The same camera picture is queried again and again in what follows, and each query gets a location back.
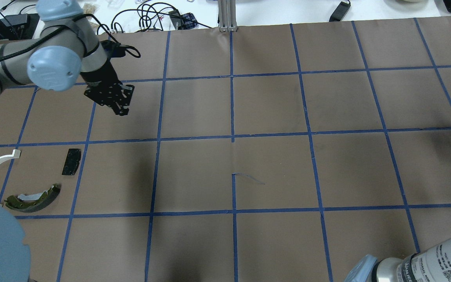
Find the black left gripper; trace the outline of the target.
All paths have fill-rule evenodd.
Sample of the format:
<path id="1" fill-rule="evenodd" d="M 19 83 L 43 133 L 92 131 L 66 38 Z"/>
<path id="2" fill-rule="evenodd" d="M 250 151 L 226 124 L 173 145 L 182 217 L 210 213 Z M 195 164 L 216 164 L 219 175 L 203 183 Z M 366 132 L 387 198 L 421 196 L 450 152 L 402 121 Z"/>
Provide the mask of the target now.
<path id="1" fill-rule="evenodd" d="M 99 69 L 81 72 L 86 83 L 84 95 L 100 106 L 117 110 L 118 116 L 129 113 L 134 85 L 123 84 L 110 61 L 106 61 Z"/>

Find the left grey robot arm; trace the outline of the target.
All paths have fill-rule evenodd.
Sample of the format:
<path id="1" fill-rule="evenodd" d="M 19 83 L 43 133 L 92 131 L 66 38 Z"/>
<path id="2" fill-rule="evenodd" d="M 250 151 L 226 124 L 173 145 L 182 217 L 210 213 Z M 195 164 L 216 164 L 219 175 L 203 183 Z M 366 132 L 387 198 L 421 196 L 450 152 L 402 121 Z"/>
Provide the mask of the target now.
<path id="1" fill-rule="evenodd" d="M 34 84 L 44 90 L 65 91 L 81 77 L 84 95 L 100 106 L 126 116 L 134 91 L 119 79 L 111 63 L 131 49 L 118 41 L 100 41 L 75 0 L 40 0 L 44 22 L 40 37 L 0 45 L 0 95 L 16 86 Z"/>

